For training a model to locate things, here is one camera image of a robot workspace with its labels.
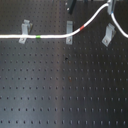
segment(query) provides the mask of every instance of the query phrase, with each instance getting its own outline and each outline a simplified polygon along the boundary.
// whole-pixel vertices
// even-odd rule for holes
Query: white cable
[[[80,32],[84,27],[86,27],[87,25],[89,25],[94,19],[95,17],[98,15],[98,13],[105,7],[107,7],[109,4],[106,3],[104,5],[102,5],[97,11],[96,13],[91,17],[90,20],[88,20],[81,28],[77,29],[76,31],[69,33],[69,34],[64,34],[64,35],[0,35],[0,38],[67,38],[70,36],[73,36],[75,34],[77,34],[78,32]]]
[[[120,25],[117,23],[116,19],[115,19],[115,16],[114,16],[114,13],[111,14],[111,17],[112,17],[112,20],[113,22],[115,23],[115,25],[117,26],[117,28],[120,30],[120,32],[122,33],[123,36],[125,36],[126,38],[128,38],[128,34],[126,34],[122,28],[120,27]]]

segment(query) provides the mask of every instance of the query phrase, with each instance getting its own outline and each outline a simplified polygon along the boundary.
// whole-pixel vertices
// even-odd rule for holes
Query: table surface
[[[67,21],[82,26],[104,2],[77,2],[69,15],[65,1],[0,0],[0,34],[21,34],[24,19],[32,35],[64,34]],[[128,32],[128,3],[117,2],[115,17]],[[127,128],[128,40],[103,9],[96,19],[65,39],[0,39],[1,128]]]

